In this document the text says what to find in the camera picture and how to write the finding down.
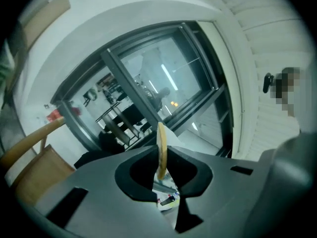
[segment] wooden armrest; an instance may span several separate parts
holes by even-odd
[[[31,149],[35,144],[40,142],[47,135],[58,129],[65,123],[64,117],[60,117],[55,121],[52,121],[42,128],[34,131],[30,135],[23,138],[20,142],[15,144],[10,150],[8,150],[0,159],[0,167],[3,172],[6,173],[13,164],[24,154]]]

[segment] black slot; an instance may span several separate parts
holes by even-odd
[[[47,215],[47,219],[60,228],[64,228],[81,204],[88,190],[73,188]]]
[[[247,169],[247,168],[243,168],[240,166],[234,166],[234,167],[230,168],[230,170],[238,172],[238,173],[242,173],[242,174],[245,174],[248,176],[250,176],[253,172],[253,169]]]
[[[158,146],[133,156],[121,163],[114,178],[118,187],[131,199],[142,202],[157,202],[152,192],[154,175],[159,166]]]

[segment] wooden chair backrest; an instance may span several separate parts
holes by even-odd
[[[22,170],[11,186],[18,198],[29,205],[35,205],[49,187],[75,171],[52,146],[45,147],[47,136],[64,123],[64,117],[61,117],[46,124],[15,144],[0,159],[1,171],[6,174],[24,153],[41,142],[40,153]]]
[[[73,172],[75,169],[48,145],[23,169],[11,188],[24,203],[35,205],[48,188]]]

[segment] ceiling light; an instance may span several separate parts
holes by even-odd
[[[149,83],[152,85],[154,91],[155,91],[156,93],[159,93],[159,92],[156,90],[156,88],[154,87],[154,85],[152,84],[152,82],[151,82],[150,80],[149,80]]]
[[[192,123],[192,126],[194,127],[195,130],[198,130],[196,127],[196,124]]]
[[[169,72],[167,71],[166,67],[164,66],[164,64],[161,64],[161,67],[162,67],[163,71],[165,72],[165,74],[167,75],[167,77],[168,77],[170,83],[172,84],[172,86],[174,87],[175,91],[177,91],[178,88],[177,88],[177,86],[176,86],[174,80],[173,80],[172,77],[170,76]]]
[[[168,107],[166,105],[164,105],[167,109],[167,111],[169,112],[170,115],[172,115],[172,113],[170,112],[170,110],[168,109]]]

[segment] red object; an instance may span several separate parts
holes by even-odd
[[[79,108],[72,108],[72,110],[74,111],[74,113],[77,116],[81,115],[80,109]],[[49,120],[49,122],[52,122],[54,120],[56,120],[57,118],[62,117],[61,114],[59,113],[58,109],[54,109],[46,118]]]
[[[49,120],[49,122],[52,122],[60,117],[61,117],[61,115],[60,115],[59,111],[57,109],[54,109],[46,118]]]

